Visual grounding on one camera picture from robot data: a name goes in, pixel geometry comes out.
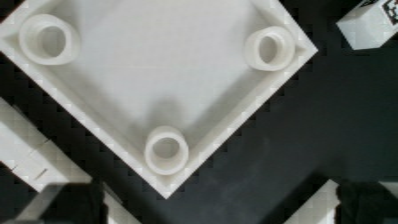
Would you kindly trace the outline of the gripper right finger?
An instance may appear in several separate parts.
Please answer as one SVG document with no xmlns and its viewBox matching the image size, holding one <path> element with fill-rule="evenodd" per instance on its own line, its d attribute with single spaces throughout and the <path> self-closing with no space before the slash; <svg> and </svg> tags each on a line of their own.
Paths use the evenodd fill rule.
<svg viewBox="0 0 398 224">
<path fill-rule="evenodd" d="M 398 224 L 398 198 L 380 183 L 343 182 L 336 196 L 336 224 Z"/>
</svg>

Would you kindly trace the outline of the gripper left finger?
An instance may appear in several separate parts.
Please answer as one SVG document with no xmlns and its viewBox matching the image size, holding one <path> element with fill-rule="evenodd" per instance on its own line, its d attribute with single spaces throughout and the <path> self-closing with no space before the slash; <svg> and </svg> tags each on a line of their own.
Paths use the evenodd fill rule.
<svg viewBox="0 0 398 224">
<path fill-rule="evenodd" d="M 53 183 L 35 195 L 14 224 L 106 224 L 105 191 L 98 183 Z"/>
</svg>

